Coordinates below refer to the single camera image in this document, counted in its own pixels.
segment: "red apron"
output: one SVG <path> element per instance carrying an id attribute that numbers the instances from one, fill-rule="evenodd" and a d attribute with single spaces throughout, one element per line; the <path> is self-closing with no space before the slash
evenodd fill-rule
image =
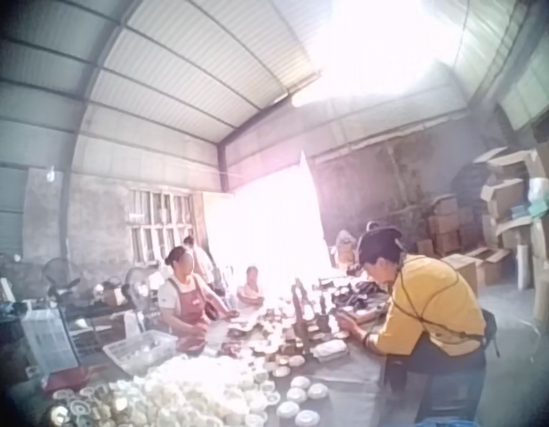
<path id="1" fill-rule="evenodd" d="M 205 316 L 205 296 L 199 287 L 197 278 L 192 278 L 195 280 L 195 289 L 188 292 L 181 292 L 175 281 L 169 278 L 169 281 L 172 283 L 177 291 L 177 294 L 179 295 L 179 301 L 175 305 L 175 316 L 177 316 L 180 321 L 189 325 L 208 325 L 209 321 Z M 202 350 L 205 345 L 206 340 L 202 335 L 184 335 L 179 336 L 177 349 L 179 351 L 197 352 Z"/>

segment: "workbench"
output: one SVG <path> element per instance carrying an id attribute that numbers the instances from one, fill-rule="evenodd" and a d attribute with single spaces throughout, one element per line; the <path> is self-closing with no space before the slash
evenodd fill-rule
<path id="1" fill-rule="evenodd" d="M 220 348 L 228 331 L 229 322 L 219 320 L 214 322 L 208 333 L 207 350 Z M 283 400 L 289 389 L 289 384 L 297 375 L 307 376 L 313 383 L 324 383 L 329 388 L 328 399 L 319 401 L 308 400 L 301 405 L 302 409 L 313 409 L 320 413 L 320 427 L 333 426 L 360 426 L 376 427 L 380 423 L 381 412 L 385 405 L 383 386 L 384 358 L 371 354 L 355 342 L 348 341 L 350 354 L 329 362 L 319 363 L 316 359 L 309 359 L 303 366 L 292 368 L 292 372 L 285 378 L 271 378 L 277 384 Z M 129 377 L 107 359 L 108 367 L 97 376 L 91 378 L 89 385 L 106 381 L 128 379 Z M 16 387 L 17 396 L 12 396 L 27 412 L 33 412 L 34 420 L 43 413 L 52 402 L 46 396 L 40 395 L 37 384 L 27 387 L 20 384 Z M 28 410 L 27 399 L 32 400 Z M 279 419 L 275 408 L 269 413 L 268 427 L 278 427 Z"/>

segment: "plastic container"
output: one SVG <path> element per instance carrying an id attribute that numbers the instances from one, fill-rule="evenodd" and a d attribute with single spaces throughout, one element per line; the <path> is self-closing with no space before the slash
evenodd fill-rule
<path id="1" fill-rule="evenodd" d="M 78 366 L 58 309 L 30 310 L 21 324 L 43 375 Z"/>
<path id="2" fill-rule="evenodd" d="M 159 331 L 147 331 L 102 349 L 112 361 L 129 375 L 143 375 L 148 367 L 175 354 L 177 337 Z"/>

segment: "long table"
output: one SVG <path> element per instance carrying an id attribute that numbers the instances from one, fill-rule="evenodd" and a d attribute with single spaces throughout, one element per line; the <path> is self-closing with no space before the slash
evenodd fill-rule
<path id="1" fill-rule="evenodd" d="M 209 330 L 208 347 L 217 350 L 224 340 L 228 323 L 214 322 Z M 329 399 L 308 400 L 301 409 L 320 413 L 321 427 L 375 427 L 379 424 L 381 410 L 385 405 L 383 371 L 384 358 L 348 341 L 349 354 L 339 359 L 320 363 L 309 359 L 303 366 L 292 368 L 286 378 L 274 378 L 277 390 L 286 396 L 292 378 L 303 375 L 313 383 L 324 383 L 329 388 Z M 269 412 L 268 427 L 278 427 L 279 419 L 273 410 Z"/>

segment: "floor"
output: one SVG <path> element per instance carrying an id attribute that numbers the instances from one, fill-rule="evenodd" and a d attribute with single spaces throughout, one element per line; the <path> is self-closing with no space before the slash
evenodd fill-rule
<path id="1" fill-rule="evenodd" d="M 476 422 L 481 427 L 531 425 L 544 413 L 549 399 L 549 335 L 539 335 L 533 324 L 535 290 L 520 292 L 514 283 L 489 286 L 480 293 L 482 308 L 497 318 L 498 358 L 488 349 L 488 368 Z M 382 425 L 412 423 L 424 389 L 423 378 L 409 377 L 410 395 L 385 411 Z"/>

